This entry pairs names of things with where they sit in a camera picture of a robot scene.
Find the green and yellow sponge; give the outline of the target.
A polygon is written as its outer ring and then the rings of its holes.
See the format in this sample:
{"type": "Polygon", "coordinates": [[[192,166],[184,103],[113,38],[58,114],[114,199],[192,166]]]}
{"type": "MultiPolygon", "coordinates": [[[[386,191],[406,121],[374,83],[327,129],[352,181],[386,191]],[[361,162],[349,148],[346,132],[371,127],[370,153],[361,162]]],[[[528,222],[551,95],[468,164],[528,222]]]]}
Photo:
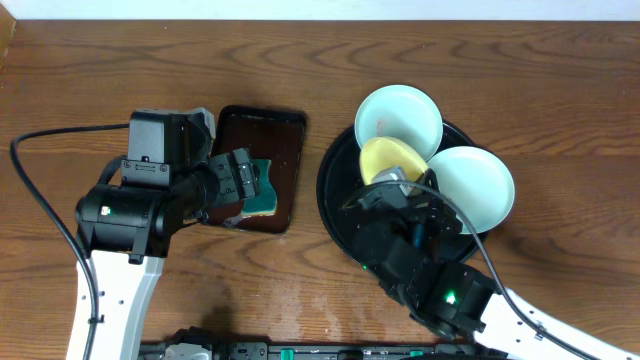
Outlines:
{"type": "Polygon", "coordinates": [[[244,218],[256,216],[272,216],[277,209],[277,193],[270,181],[270,159],[256,159],[253,164],[259,170],[259,194],[244,202],[241,214],[244,218]]]}

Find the yellow plate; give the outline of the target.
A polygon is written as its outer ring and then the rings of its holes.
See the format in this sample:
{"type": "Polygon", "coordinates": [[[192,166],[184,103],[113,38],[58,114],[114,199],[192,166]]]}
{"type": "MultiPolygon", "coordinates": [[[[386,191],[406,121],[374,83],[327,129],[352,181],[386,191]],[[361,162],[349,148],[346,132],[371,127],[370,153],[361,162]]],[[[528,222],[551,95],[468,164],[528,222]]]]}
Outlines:
{"type": "Polygon", "coordinates": [[[408,144],[393,137],[374,137],[361,148],[359,168],[365,185],[381,171],[400,166],[409,180],[417,180],[427,170],[426,161],[408,144]]]}

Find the mint green plate with stain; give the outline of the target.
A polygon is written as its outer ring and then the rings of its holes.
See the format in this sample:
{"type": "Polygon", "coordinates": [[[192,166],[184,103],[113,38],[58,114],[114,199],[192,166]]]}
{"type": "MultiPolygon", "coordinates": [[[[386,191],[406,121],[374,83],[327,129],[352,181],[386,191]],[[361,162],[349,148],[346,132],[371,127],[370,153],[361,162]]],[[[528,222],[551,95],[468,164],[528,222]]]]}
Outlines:
{"type": "Polygon", "coordinates": [[[408,85],[388,85],[373,91],[360,104],[354,120],[360,147],[374,137],[392,137],[425,160],[436,153],[443,132],[443,118],[436,103],[422,90],[408,85]]]}

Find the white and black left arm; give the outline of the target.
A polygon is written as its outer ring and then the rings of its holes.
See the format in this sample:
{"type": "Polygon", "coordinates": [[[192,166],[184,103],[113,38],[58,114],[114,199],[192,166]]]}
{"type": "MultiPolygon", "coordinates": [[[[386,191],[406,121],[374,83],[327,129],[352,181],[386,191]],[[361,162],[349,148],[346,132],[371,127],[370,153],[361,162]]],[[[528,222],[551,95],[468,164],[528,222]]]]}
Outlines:
{"type": "Polygon", "coordinates": [[[261,171],[245,148],[121,165],[120,185],[102,180],[76,207],[89,275],[78,279],[69,359],[137,358],[172,235],[260,192],[261,171]]]}

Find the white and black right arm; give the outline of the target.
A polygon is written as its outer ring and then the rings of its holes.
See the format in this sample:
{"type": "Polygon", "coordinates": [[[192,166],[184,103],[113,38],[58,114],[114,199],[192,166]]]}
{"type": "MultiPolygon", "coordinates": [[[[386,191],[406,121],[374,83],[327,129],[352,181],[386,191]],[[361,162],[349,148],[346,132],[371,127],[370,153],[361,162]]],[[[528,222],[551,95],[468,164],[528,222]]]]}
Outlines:
{"type": "Polygon", "coordinates": [[[449,198],[410,181],[368,185],[343,207],[359,206],[365,222],[353,254],[404,305],[413,320],[447,339],[466,337],[510,359],[631,359],[633,353],[578,330],[532,306],[499,278],[436,257],[436,227],[450,239],[473,226],[449,198]]]}

